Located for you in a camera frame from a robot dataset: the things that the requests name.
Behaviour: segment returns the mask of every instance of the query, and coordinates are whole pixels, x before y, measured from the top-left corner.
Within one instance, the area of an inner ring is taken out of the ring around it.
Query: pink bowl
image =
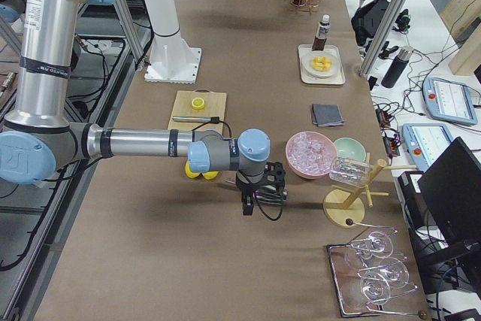
[[[298,176],[308,180],[327,175],[336,156],[334,143],[317,132],[299,132],[287,141],[286,158],[289,167]]]

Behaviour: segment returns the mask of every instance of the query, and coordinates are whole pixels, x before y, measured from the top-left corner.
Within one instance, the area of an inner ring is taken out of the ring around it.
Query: brown table
[[[368,85],[359,78],[344,0],[322,0],[320,12],[296,14],[288,0],[176,0],[183,37],[202,47],[192,86],[134,79],[116,122],[122,128],[165,128],[179,89],[227,92],[226,120],[238,136],[265,130],[271,160],[288,168],[287,140],[302,130],[361,141],[372,159],[385,156]],[[297,46],[313,40],[330,14],[328,43],[340,49],[347,82],[301,82]],[[318,129],[312,103],[339,104],[346,125]],[[289,206],[278,222],[258,209],[243,217],[241,194],[224,179],[189,180],[185,159],[114,157],[98,166],[36,320],[314,320],[340,318],[326,244],[359,229],[333,226],[322,211],[328,178],[304,180],[287,169]],[[374,200],[365,221],[400,229],[396,248],[410,257],[401,208],[389,172],[371,187],[392,192]],[[275,214],[277,210],[267,209]],[[426,309],[424,295],[390,303]]]

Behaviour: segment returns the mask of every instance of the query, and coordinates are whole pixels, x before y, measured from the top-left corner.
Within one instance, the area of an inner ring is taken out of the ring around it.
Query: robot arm
[[[103,129],[63,115],[77,9],[87,0],[27,0],[17,102],[0,134],[0,177],[36,183],[80,159],[120,155],[188,156],[193,171],[237,171],[244,214],[262,185],[282,191],[282,165],[267,163],[268,136],[249,129],[235,139],[214,131]]]

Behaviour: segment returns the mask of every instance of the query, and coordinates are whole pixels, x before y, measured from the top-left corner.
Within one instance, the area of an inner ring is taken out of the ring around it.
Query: black water bottle
[[[406,68],[407,63],[409,63],[409,58],[411,54],[413,54],[413,51],[414,48],[408,45],[399,50],[398,55],[392,61],[391,66],[381,81],[382,86],[392,88],[396,84],[403,70]]]

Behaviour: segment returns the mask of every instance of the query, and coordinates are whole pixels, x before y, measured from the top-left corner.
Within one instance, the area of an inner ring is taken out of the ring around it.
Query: round wooden base
[[[350,218],[354,222],[361,223],[364,219],[365,208],[360,198],[356,198],[346,210],[341,210],[337,208],[330,208],[326,203],[337,203],[342,204],[349,197],[350,193],[335,189],[327,194],[324,198],[324,213],[329,218],[331,222],[335,225],[343,227],[345,229],[351,229],[355,225],[348,226],[346,224],[346,219]]]

